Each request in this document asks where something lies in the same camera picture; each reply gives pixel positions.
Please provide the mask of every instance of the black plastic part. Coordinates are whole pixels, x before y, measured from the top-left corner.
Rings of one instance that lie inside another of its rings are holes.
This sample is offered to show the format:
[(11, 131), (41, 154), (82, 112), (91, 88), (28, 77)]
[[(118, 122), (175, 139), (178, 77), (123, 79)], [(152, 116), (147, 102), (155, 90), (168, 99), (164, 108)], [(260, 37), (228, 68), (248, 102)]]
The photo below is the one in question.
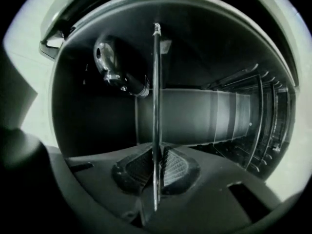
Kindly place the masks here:
[[(118, 161), (112, 168), (112, 177), (125, 192), (140, 195), (153, 176), (152, 150), (139, 152)], [(162, 158), (161, 188), (163, 195), (186, 192), (200, 174), (198, 163), (191, 157), (171, 147), (164, 148)]]
[[(68, 61), (70, 56), (60, 59)], [(74, 63), (65, 61), (53, 82), (53, 124), (63, 155), (83, 156), (135, 146), (135, 97), (105, 85), (92, 55), (79, 57)]]
[(131, 224), (138, 228), (143, 227), (140, 214), (136, 215), (135, 219), (131, 222)]
[(252, 223), (256, 223), (270, 213), (270, 210), (244, 184), (231, 185), (228, 188)]
[(41, 233), (43, 227), (51, 233), (81, 233), (57, 185), (45, 146), (18, 129), (1, 129), (0, 136), (1, 210), (5, 213), (1, 227), (16, 233)]
[[(227, 185), (237, 181), (243, 181), (270, 210), (275, 209), (280, 203), (261, 180), (245, 172), (230, 160), (187, 147), (171, 147), (178, 153), (195, 159), (200, 166), (200, 176), (185, 193), (178, 195), (162, 194), (161, 203), (155, 213), (152, 201), (153, 187), (147, 182), (140, 196), (140, 202), (144, 206), (143, 211), (140, 211), (143, 213), (143, 230), (154, 233), (186, 233), (194, 228), (195, 232), (202, 229), (220, 233), (220, 231), (234, 231), (249, 225), (251, 222), (248, 216), (230, 191), (227, 190)], [(135, 219), (138, 209), (140, 209), (137, 204), (140, 197), (121, 190), (111, 177), (111, 169), (118, 160), (146, 149), (150, 149), (150, 144), (111, 153), (73, 157), (67, 159), (67, 162), (71, 165), (93, 163), (94, 168), (74, 174), (77, 182), (99, 206), (123, 222), (131, 223)], [(61, 176), (63, 185), (67, 188), (68, 193), (66, 195), (71, 200), (72, 191), (69, 190), (68, 181), (65, 180), (66, 173), (65, 171), (62, 172), (60, 167), (58, 169), (56, 167), (56, 170)], [(227, 225), (221, 224), (224, 219), (228, 220)]]
[(80, 172), (80, 171), (83, 171), (92, 167), (93, 167), (93, 164), (88, 162), (88, 163), (80, 164), (77, 166), (70, 166), (69, 169), (71, 170), (72, 173), (76, 173), (76, 172)]

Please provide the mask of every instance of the vertical metal rod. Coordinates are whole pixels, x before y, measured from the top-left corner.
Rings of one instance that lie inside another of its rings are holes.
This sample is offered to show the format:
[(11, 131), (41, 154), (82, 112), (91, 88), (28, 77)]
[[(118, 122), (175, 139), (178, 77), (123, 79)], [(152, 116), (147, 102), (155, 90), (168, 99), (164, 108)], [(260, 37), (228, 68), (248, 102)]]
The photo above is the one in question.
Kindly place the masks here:
[(283, 138), (282, 138), (280, 147), (282, 147), (282, 145), (284, 144), (284, 142), (286, 140), (287, 133), (288, 133), (288, 129), (289, 129), (291, 102), (290, 102), (290, 94), (289, 94), (288, 88), (286, 89), (286, 104), (287, 104), (287, 109), (286, 109), (287, 111), (286, 111), (286, 118), (285, 118), (285, 128), (284, 128), (284, 134), (283, 134)]
[(246, 130), (246, 133), (245, 133), (245, 136), (247, 136), (247, 134), (248, 134), (248, 131), (249, 131), (249, 128), (250, 128), (250, 124), (251, 124), (251, 102), (250, 102), (250, 95), (248, 95), (248, 109), (249, 109), (249, 116), (248, 116), (248, 119), (249, 119), (249, 124), (248, 124), (248, 128), (247, 128), (247, 130)]
[(138, 105), (137, 105), (137, 97), (135, 96), (135, 121), (136, 121), (136, 144), (139, 145), (138, 139)]
[(157, 211), (158, 201), (160, 199), (159, 193), (159, 153), (160, 153), (160, 25), (155, 23), (154, 31), (154, 63), (153, 63), (153, 192), (154, 192), (154, 211)]
[(256, 78), (257, 78), (257, 82), (258, 82), (258, 94), (259, 94), (259, 122), (258, 122), (257, 130), (256, 130), (256, 133), (255, 133), (255, 137), (254, 137), (254, 140), (253, 140), (253, 145), (251, 147), (251, 152), (249, 154), (247, 162), (244, 165), (245, 170), (250, 165), (250, 162), (251, 162), (251, 160), (252, 160), (252, 158), (254, 156), (254, 153), (256, 151), (256, 148), (257, 148), (257, 145), (258, 145), (258, 142), (259, 142), (259, 137), (260, 137), (262, 120), (263, 120), (263, 88), (262, 88), (262, 80), (261, 80), (261, 76), (260, 75), (258, 75)]
[(235, 127), (236, 127), (236, 122), (237, 122), (237, 120), (236, 120), (236, 118), (238, 117), (237, 116), (237, 101), (238, 101), (238, 99), (237, 99), (237, 92), (235, 92), (235, 119), (234, 119), (234, 127), (233, 127), (233, 134), (232, 134), (232, 139), (231, 139), (231, 142), (233, 142), (233, 139), (234, 139), (234, 133), (235, 133)]
[[(268, 107), (267, 112), (268, 112), (268, 111), (269, 111), (269, 105), (270, 105), (270, 103), (269, 103), (269, 95), (268, 95), (268, 94), (266, 94), (266, 95), (267, 95), (267, 96), (266, 96), (266, 99), (267, 99), (267, 107)], [(265, 126), (264, 126), (264, 128), (263, 128), (263, 135), (262, 135), (262, 140), (261, 140), (261, 142), (263, 142), (264, 139), (265, 139), (265, 133), (266, 133), (266, 131), (267, 131), (268, 120), (269, 120), (269, 114), (267, 113), (267, 117), (266, 117), (266, 119), (265, 119)]]
[(261, 161), (264, 159), (264, 157), (265, 157), (265, 155), (267, 153), (268, 147), (270, 145), (271, 137), (272, 137), (272, 134), (273, 134), (273, 130), (274, 130), (274, 123), (275, 123), (275, 117), (276, 117), (276, 97), (275, 97), (275, 88), (274, 88), (274, 84), (273, 83), (271, 83), (271, 92), (272, 92), (271, 125), (270, 125), (270, 131), (269, 131), (269, 136), (268, 136), (268, 142), (267, 142), (267, 144), (265, 146), (263, 155), (261, 157)]
[(277, 126), (277, 119), (278, 119), (278, 95), (276, 92), (276, 88), (274, 86), (274, 90), (275, 90), (275, 120), (274, 120), (274, 125), (273, 125), (273, 133), (272, 133), (272, 139), (274, 139), (274, 133), (276, 131), (276, 126)]

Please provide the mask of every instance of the curved rim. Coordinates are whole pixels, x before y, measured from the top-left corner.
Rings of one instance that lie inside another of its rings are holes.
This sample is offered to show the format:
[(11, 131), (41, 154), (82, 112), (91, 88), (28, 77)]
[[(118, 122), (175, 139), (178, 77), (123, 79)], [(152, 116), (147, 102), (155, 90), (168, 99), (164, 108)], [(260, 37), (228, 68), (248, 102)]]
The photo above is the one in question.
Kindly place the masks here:
[(73, 1), (74, 0), (55, 0), (41, 23), (41, 41), (45, 41), (48, 38), (61, 15)]
[[(77, 32), (77, 30), (80, 30), (81, 28), (83, 28), (91, 20), (97, 18), (98, 16), (100, 16), (104, 13), (108, 13), (109, 11), (116, 9), (116, 8), (118, 8), (124, 4), (130, 3), (132, 1), (133, 0), (111, 0), (111, 1), (109, 1), (103, 5), (99, 6), (98, 8), (96, 8), (95, 10), (93, 10), (92, 12), (90, 12), (89, 14), (87, 14), (82, 19), (80, 19), (77, 23), (74, 24), (73, 27), (75, 29), (68, 36), (68, 38), (70, 39), (70, 37), (75, 32)], [(283, 64), (283, 66), (286, 70), (286, 74), (289, 78), (291, 85), (293, 87), (295, 87), (295, 82), (294, 82), (293, 76), (291, 74), (290, 68), (289, 68), (288, 64), (286, 63), (283, 55), (281, 54), (281, 52), (279, 51), (279, 49), (277, 48), (275, 43), (271, 40), (271, 38), (260, 28), (260, 26), (257, 23), (255, 23), (251, 18), (246, 16), (244, 13), (242, 13), (238, 9), (234, 8), (233, 6), (223, 2), (221, 0), (200, 0), (200, 1), (206, 2), (209, 4), (213, 4), (213, 5), (217, 5), (218, 8), (221, 8), (224, 12), (229, 13), (234, 19), (240, 20), (241, 22), (245, 23), (247, 26), (251, 27), (254, 31), (256, 31), (256, 33), (259, 34), (261, 39), (263, 39), (264, 42), (267, 43), (272, 48), (273, 52), (277, 55), (277, 58), (281, 61), (281, 63)]]
[(309, 63), (308, 53), (312, 49), (312, 36), (299, 12), (289, 0), (258, 0), (279, 25), (289, 45), (295, 62), (297, 90), (303, 79), (303, 70)]

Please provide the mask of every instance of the bolt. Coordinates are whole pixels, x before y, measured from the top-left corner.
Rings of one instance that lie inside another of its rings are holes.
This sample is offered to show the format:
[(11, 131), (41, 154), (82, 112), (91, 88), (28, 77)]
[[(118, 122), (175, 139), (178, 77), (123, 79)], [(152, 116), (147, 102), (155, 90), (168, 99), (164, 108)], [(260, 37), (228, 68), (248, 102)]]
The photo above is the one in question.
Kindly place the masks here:
[(279, 153), (279, 152), (281, 151), (281, 149), (280, 149), (279, 146), (275, 146), (275, 147), (273, 148), (273, 151)]
[(126, 87), (126, 86), (122, 86), (122, 87), (120, 88), (120, 90), (121, 90), (121, 91), (127, 91), (127, 87)]

